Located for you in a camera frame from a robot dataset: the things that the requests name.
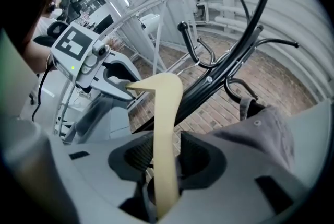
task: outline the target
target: metal rod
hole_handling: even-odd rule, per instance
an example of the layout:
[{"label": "metal rod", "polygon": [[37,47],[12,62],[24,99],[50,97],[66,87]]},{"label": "metal rod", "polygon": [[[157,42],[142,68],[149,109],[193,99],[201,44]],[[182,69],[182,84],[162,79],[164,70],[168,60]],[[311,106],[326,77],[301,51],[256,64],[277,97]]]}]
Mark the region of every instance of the metal rod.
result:
[{"label": "metal rod", "polygon": [[214,63],[216,61],[216,55],[214,54],[214,51],[212,48],[210,48],[201,38],[197,39],[197,42],[200,43],[210,54],[210,64]]},{"label": "metal rod", "polygon": [[194,37],[197,40],[198,39],[198,33],[197,33],[194,14],[193,14],[193,11],[192,11],[192,6],[191,6],[189,0],[186,0],[186,2],[187,2],[187,5],[188,5],[187,9],[188,9],[188,12],[189,12],[189,15],[190,15],[190,22],[192,23],[192,26],[193,26]]},{"label": "metal rod", "polygon": [[251,87],[244,80],[238,79],[238,78],[229,78],[229,84],[240,84],[240,85],[242,85],[249,92],[249,94],[255,100],[259,99],[259,96],[255,94],[255,92],[251,89]]},{"label": "metal rod", "polygon": [[[180,59],[178,59],[173,65],[171,65],[166,72],[172,73],[177,68],[179,68],[186,60],[185,58],[189,56],[189,53],[184,54]],[[147,97],[150,93],[148,92],[141,92],[135,100],[131,101],[127,106],[127,111],[130,112],[137,104],[142,101],[145,97]]]},{"label": "metal rod", "polygon": [[242,6],[243,6],[243,8],[245,10],[246,20],[247,20],[247,24],[248,24],[251,21],[251,18],[249,16],[249,11],[248,11],[247,5],[246,5],[246,3],[245,3],[244,0],[240,0],[240,2],[241,2]]},{"label": "metal rod", "polygon": [[241,98],[240,98],[237,94],[233,93],[233,91],[230,89],[229,79],[230,79],[229,77],[225,78],[224,89],[225,89],[227,95],[228,95],[234,102],[240,104],[240,102],[241,102]]},{"label": "metal rod", "polygon": [[163,25],[163,17],[165,16],[166,12],[166,5],[167,1],[165,1],[162,5],[162,11],[159,18],[159,25],[158,25],[158,31],[157,31],[157,39],[156,39],[156,47],[154,49],[154,59],[153,59],[153,75],[157,73],[157,63],[158,63],[158,56],[159,56],[159,46],[160,46],[160,38],[161,38],[161,31],[162,31],[162,25]]},{"label": "metal rod", "polygon": [[296,49],[298,49],[299,46],[300,46],[297,42],[292,42],[292,41],[282,40],[282,39],[276,39],[276,38],[266,38],[266,39],[259,40],[259,41],[257,42],[257,45],[256,45],[256,46],[260,46],[260,45],[265,44],[265,43],[279,43],[279,44],[285,44],[285,45],[293,46],[293,47],[295,47]]},{"label": "metal rod", "polygon": [[[212,69],[212,68],[215,68],[215,67],[217,67],[217,66],[219,65],[218,62],[213,63],[212,61],[210,61],[210,64],[206,64],[206,63],[203,63],[203,62],[200,61],[200,59],[199,59],[198,56],[196,55],[196,52],[195,52],[195,49],[194,49],[194,45],[193,45],[192,40],[191,40],[191,37],[190,37],[190,35],[189,35],[189,32],[188,32],[188,24],[187,24],[187,23],[185,23],[185,22],[180,22],[180,23],[177,25],[177,28],[178,28],[178,30],[179,30],[179,31],[181,32],[181,34],[182,34],[182,37],[183,37],[183,39],[184,39],[184,42],[185,42],[185,44],[186,44],[186,46],[187,46],[187,49],[188,49],[188,51],[189,51],[189,53],[190,53],[190,56],[192,57],[193,61],[194,61],[195,63],[199,63],[198,66],[200,66],[200,67],[202,67],[202,68],[205,68],[205,69]],[[209,51],[210,56],[211,56],[211,59],[212,59],[212,57],[213,57],[213,55],[212,55],[212,54],[213,54],[212,49],[211,49],[209,46],[207,46],[206,44],[205,44],[205,45],[202,44],[202,46],[203,46],[206,50]]]}]

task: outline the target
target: white cable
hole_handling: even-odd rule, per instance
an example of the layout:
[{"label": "white cable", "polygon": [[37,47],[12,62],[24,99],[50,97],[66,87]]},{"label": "white cable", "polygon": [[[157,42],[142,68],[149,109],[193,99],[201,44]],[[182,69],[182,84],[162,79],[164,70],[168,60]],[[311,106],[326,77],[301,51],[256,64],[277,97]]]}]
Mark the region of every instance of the white cable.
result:
[{"label": "white cable", "polygon": [[73,93],[74,89],[75,89],[75,83],[73,84],[72,89],[70,90],[70,92],[68,94],[66,103],[65,103],[63,111],[62,111],[60,125],[59,125],[59,137],[62,135],[62,125],[63,125],[64,116],[65,116],[65,113],[66,113],[66,110],[67,110],[67,107],[68,107],[68,104],[69,104],[69,100],[72,96],[72,93]]}]

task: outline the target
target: black tube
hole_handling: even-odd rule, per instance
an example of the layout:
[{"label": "black tube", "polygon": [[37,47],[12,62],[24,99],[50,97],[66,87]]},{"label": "black tube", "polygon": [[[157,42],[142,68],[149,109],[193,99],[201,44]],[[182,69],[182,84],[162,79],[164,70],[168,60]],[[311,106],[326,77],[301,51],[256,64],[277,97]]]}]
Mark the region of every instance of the black tube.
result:
[{"label": "black tube", "polygon": [[256,46],[260,46],[260,45],[265,44],[265,43],[280,43],[280,44],[285,44],[285,45],[293,46],[296,49],[298,49],[299,46],[300,46],[297,42],[292,42],[292,41],[282,40],[282,39],[276,39],[276,38],[267,38],[267,39],[259,40],[257,42]]},{"label": "black tube", "polygon": [[251,89],[251,87],[244,80],[239,79],[239,78],[231,78],[231,79],[229,79],[229,84],[240,84],[249,92],[249,94],[255,100],[259,99],[259,96],[255,94],[255,92]]},{"label": "black tube", "polygon": [[177,29],[181,32],[181,35],[183,37],[183,40],[186,44],[186,47],[188,49],[188,52],[189,52],[191,58],[193,59],[193,61],[195,63],[198,63],[199,58],[196,55],[192,40],[189,36],[188,24],[186,22],[182,21],[177,25]]},{"label": "black tube", "polygon": [[[185,44],[186,44],[186,47],[187,47],[187,49],[188,49],[188,51],[189,51],[189,54],[190,54],[191,58],[193,59],[193,61],[194,61],[195,63],[198,63],[198,62],[199,62],[199,63],[198,63],[198,66],[199,66],[199,67],[202,67],[202,68],[204,68],[204,69],[212,69],[212,68],[215,68],[215,67],[218,66],[219,63],[206,64],[206,63],[203,63],[203,62],[201,62],[201,61],[199,60],[199,58],[198,58],[197,55],[196,55],[196,52],[195,52],[195,49],[194,49],[194,45],[193,45],[193,43],[192,43],[192,40],[191,40],[190,35],[189,35],[189,32],[188,32],[188,24],[187,24],[187,23],[185,23],[185,22],[182,21],[182,22],[180,22],[180,23],[177,25],[177,28],[178,28],[178,30],[179,30],[179,31],[181,32],[181,34],[182,34],[183,40],[184,40],[184,42],[185,42]],[[211,49],[209,46],[205,45],[204,48],[205,48],[206,50],[208,50],[210,54],[213,53],[212,49]]]},{"label": "black tube", "polygon": [[[261,17],[261,14],[266,6],[267,0],[259,0],[258,5],[255,9],[253,17],[251,18],[249,25],[247,26],[241,39],[231,51],[231,53],[224,59],[223,62],[219,63],[219,66],[206,73],[206,76],[211,76],[213,78],[212,83],[207,83],[205,78],[202,76],[200,80],[195,82],[194,87],[188,88],[186,93],[183,94],[180,106],[175,119],[175,125],[179,124],[185,118],[187,118],[191,113],[193,113],[199,106],[201,106],[210,96],[213,94],[213,90],[217,91],[224,81],[225,76],[231,70],[240,53],[244,51],[244,46],[247,41],[251,38],[254,29]],[[138,128],[135,132],[143,130],[153,130],[154,128],[154,118],[148,120],[144,125]]]},{"label": "black tube", "polygon": [[251,18],[250,18],[250,16],[249,16],[249,11],[248,11],[247,5],[246,5],[246,3],[245,3],[244,0],[240,0],[240,2],[241,2],[242,6],[243,6],[243,8],[244,8],[244,10],[245,10],[247,24],[249,24]]},{"label": "black tube", "polygon": [[210,64],[213,64],[216,61],[216,55],[212,48],[210,48],[201,38],[197,39],[197,42],[200,43],[210,54]]},{"label": "black tube", "polygon": [[260,35],[262,30],[263,30],[262,25],[258,26],[258,28],[255,29],[252,36],[250,37],[250,39],[245,44],[244,51],[242,51],[239,54],[239,56],[236,58],[237,63],[234,64],[233,67],[230,69],[230,72],[228,73],[229,77],[232,78],[239,71],[239,69],[241,68],[241,64],[244,63],[249,58],[251,53],[253,53],[254,47],[255,47],[255,44],[256,44],[256,40],[257,40],[257,38]]},{"label": "black tube", "polygon": [[230,82],[229,82],[229,79],[230,79],[229,77],[225,78],[224,89],[225,89],[227,95],[228,95],[234,102],[240,104],[240,102],[241,102],[241,98],[240,98],[238,95],[234,94],[233,91],[230,89],[230,85],[229,85]]}]

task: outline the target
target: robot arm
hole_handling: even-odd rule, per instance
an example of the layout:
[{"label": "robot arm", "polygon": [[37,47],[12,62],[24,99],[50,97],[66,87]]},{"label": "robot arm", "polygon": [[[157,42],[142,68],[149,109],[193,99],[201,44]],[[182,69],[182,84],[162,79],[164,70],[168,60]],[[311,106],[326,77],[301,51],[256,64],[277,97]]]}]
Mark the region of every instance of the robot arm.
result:
[{"label": "robot arm", "polygon": [[51,48],[54,65],[78,87],[100,90],[119,100],[133,100],[133,96],[118,83],[141,80],[138,70],[128,57],[111,51],[98,40],[98,36],[71,23]]}]

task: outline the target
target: gray fabric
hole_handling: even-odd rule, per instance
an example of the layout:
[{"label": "gray fabric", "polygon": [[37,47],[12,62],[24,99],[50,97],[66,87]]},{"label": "gray fabric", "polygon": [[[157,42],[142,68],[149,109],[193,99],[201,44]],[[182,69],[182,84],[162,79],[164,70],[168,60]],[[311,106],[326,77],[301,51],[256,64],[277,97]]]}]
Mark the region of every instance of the gray fabric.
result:
[{"label": "gray fabric", "polygon": [[267,106],[257,115],[208,135],[258,149],[287,170],[293,170],[293,136],[279,110],[273,106]]},{"label": "gray fabric", "polygon": [[247,119],[247,113],[248,113],[248,109],[249,109],[249,106],[250,106],[250,103],[252,101],[255,101],[254,98],[241,98],[241,101],[240,101],[240,121],[243,121],[245,119]]},{"label": "gray fabric", "polygon": [[114,99],[110,96],[99,94],[84,110],[82,118],[74,123],[65,136],[68,143],[84,143],[89,138],[97,123],[111,110]]}]

